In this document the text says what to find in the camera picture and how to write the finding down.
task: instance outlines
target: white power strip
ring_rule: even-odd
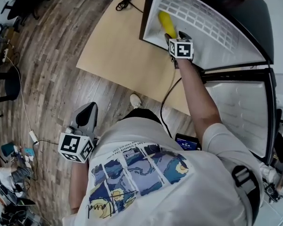
[[[4,51],[3,51],[3,53],[4,53],[4,58],[2,59],[2,62],[6,62],[6,56],[7,56],[7,54],[8,54],[8,48],[6,48]]]
[[[30,135],[30,137],[32,138],[33,143],[35,143],[35,145],[38,145],[38,144],[39,144],[38,138],[37,138],[37,136],[36,136],[36,134],[34,133],[33,130],[31,130],[31,131],[29,132],[29,135]]]

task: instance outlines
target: electronic device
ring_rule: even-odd
[[[201,145],[199,143],[199,140],[195,137],[190,137],[177,133],[175,136],[175,142],[177,142],[181,146],[181,148],[185,151],[201,150]]]
[[[278,202],[280,200],[279,193],[276,191],[274,184],[268,185],[264,190],[269,196],[269,201]]]

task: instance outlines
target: yellow object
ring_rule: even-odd
[[[177,35],[170,15],[166,12],[160,11],[158,14],[158,18],[161,25],[164,27],[166,33],[169,34],[172,39],[176,39]]]

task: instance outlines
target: shoe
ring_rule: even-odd
[[[133,106],[133,109],[141,108],[142,106],[141,105],[142,101],[136,94],[130,95],[130,102],[131,102],[131,105]]]

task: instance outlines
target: white cube with marker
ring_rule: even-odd
[[[85,163],[93,150],[90,137],[61,133],[58,152],[66,160]]]
[[[192,59],[193,41],[185,39],[169,39],[169,54],[174,58]]]

